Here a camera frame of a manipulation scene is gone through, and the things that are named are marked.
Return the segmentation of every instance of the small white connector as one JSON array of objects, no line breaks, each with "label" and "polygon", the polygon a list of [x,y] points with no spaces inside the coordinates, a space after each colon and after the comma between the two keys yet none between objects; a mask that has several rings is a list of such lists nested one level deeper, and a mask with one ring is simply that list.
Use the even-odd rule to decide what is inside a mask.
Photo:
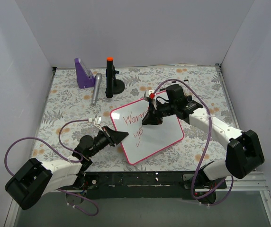
[{"label": "small white connector", "polygon": [[96,116],[96,118],[94,119],[93,125],[97,127],[99,130],[103,131],[103,129],[101,128],[101,122],[102,122],[102,117]]}]

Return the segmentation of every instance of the black round base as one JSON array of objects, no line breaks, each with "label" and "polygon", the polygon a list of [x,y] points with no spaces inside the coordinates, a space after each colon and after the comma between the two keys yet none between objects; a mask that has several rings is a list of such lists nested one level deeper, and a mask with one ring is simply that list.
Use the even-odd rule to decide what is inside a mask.
[{"label": "black round base", "polygon": [[125,84],[123,81],[116,79],[117,85],[113,85],[113,94],[121,94],[125,90]]}]

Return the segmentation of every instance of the black joint housing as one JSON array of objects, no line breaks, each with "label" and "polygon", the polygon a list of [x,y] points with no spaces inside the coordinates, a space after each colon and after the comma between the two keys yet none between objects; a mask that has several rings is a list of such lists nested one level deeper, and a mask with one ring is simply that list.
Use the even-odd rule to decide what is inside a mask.
[{"label": "black joint housing", "polygon": [[227,146],[226,167],[242,179],[265,161],[257,133],[252,130],[232,139]]},{"label": "black joint housing", "polygon": [[5,190],[23,209],[27,210],[41,198],[52,173],[36,158],[28,160],[7,182]]}]

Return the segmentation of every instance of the floral tabletop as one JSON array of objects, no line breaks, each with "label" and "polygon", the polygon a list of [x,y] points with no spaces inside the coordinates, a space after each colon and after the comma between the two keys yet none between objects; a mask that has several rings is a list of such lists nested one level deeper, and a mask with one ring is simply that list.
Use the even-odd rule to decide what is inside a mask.
[{"label": "floral tabletop", "polygon": [[[58,141],[59,130],[66,122],[94,118],[99,115],[102,116],[102,125],[114,128],[109,116],[112,109],[143,98],[145,90],[154,89],[162,81],[170,78],[188,79],[190,86],[206,102],[211,113],[234,126],[215,67],[154,67],[118,70],[120,73],[117,78],[124,81],[125,91],[114,95],[112,99],[107,99],[104,78],[95,106],[91,105],[93,88],[79,89],[75,70],[57,70],[37,136],[67,157],[71,152],[64,149]],[[92,72],[94,75],[98,72],[105,75],[105,69],[92,69]],[[120,145],[107,146],[92,158],[93,164],[88,171],[195,170],[207,135],[183,121],[181,125],[185,134],[182,141],[136,165],[132,166],[127,162]],[[79,122],[68,125],[63,130],[61,138],[66,146],[75,148],[83,135],[95,136],[97,133],[98,130],[92,123]],[[203,164],[223,159],[225,156],[226,151],[219,143],[212,140]],[[38,141],[35,143],[32,157],[40,161],[60,159],[46,145]]]}]

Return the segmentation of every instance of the purple stand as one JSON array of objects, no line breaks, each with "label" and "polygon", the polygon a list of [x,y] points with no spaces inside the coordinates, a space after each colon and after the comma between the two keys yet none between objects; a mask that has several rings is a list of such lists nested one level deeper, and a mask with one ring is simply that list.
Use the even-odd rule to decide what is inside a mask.
[{"label": "purple stand", "polygon": [[85,67],[80,58],[75,58],[74,64],[77,71],[77,82],[79,88],[93,87],[95,78],[92,72]]}]

